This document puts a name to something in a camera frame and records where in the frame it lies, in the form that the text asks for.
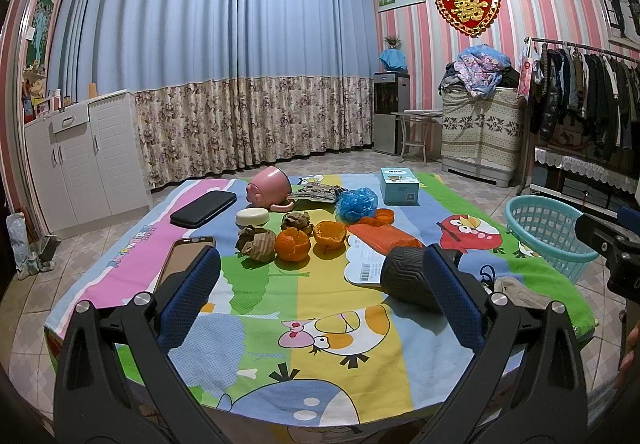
pink mug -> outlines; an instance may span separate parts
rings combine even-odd
[[[275,166],[263,169],[246,186],[246,199],[254,206],[276,213],[291,211],[294,202],[287,200],[291,184],[284,172]]]

potted plant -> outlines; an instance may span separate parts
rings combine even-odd
[[[402,40],[399,36],[386,36],[385,43],[390,49],[402,48]]]

teal box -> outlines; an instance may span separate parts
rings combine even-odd
[[[380,168],[380,189],[385,204],[418,205],[420,181],[408,168]]]

small side table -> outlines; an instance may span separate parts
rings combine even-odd
[[[393,112],[396,120],[400,122],[402,128],[402,150],[400,158],[404,161],[404,156],[410,147],[422,148],[422,160],[427,164],[427,137],[431,132],[430,124],[436,122],[438,117],[442,117],[442,110],[405,110],[404,112]],[[411,123],[427,124],[422,129],[422,141],[409,140]]]

pink striped wall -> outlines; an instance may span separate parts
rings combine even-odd
[[[397,34],[411,74],[412,108],[441,105],[438,84],[447,63],[470,45],[487,43],[512,62],[524,38],[544,37],[606,48],[634,58],[640,53],[611,45],[600,0],[502,0],[500,13],[478,38],[459,33],[440,16],[434,0],[378,14],[378,43]]]
[[[0,156],[4,187],[12,209],[25,205],[24,175],[20,168],[19,157],[12,147],[20,145],[22,140],[22,121],[18,121],[14,110],[20,110],[21,71],[27,57],[28,43],[22,36],[21,23],[26,18],[27,24],[33,20],[37,0],[11,0],[7,11],[6,21],[0,34]],[[52,0],[54,3],[51,18],[50,34],[47,52],[50,48],[51,37],[56,23],[59,4],[62,0]]]

